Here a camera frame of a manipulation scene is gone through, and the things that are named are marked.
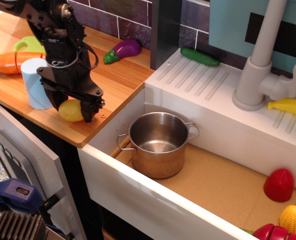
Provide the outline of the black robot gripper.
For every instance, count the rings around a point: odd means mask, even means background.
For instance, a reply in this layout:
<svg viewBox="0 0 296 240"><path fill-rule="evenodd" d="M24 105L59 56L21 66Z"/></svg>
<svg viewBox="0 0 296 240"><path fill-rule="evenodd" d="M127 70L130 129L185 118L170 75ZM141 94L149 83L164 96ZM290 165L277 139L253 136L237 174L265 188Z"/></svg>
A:
<svg viewBox="0 0 296 240"><path fill-rule="evenodd" d="M87 49L46 51L47 66L39 68L46 96L58 111L60 105L73 97L81 101L81 113L86 123L105 105L103 91L90 77L91 66Z"/></svg>

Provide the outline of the black ribbed robot base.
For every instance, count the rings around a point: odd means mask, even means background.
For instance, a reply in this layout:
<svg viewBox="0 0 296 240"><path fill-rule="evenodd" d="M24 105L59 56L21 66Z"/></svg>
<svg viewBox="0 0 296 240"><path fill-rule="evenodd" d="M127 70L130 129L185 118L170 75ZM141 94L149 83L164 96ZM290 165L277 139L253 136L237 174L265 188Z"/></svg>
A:
<svg viewBox="0 0 296 240"><path fill-rule="evenodd" d="M39 215L5 211L0 216L0 240L46 240L49 236Z"/></svg>

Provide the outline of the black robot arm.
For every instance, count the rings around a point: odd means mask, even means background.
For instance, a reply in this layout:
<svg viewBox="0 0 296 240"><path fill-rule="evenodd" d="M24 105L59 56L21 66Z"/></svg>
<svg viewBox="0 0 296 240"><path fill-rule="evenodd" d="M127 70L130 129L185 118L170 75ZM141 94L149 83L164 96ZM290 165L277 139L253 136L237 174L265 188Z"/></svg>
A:
<svg viewBox="0 0 296 240"><path fill-rule="evenodd" d="M73 7L65 0L0 0L0 11L26 19L45 48L47 66L37 73L52 106L58 109L68 97L78 99L85 122L91 122L105 102L90 77L98 62L90 62L94 50L84 42L85 27Z"/></svg>

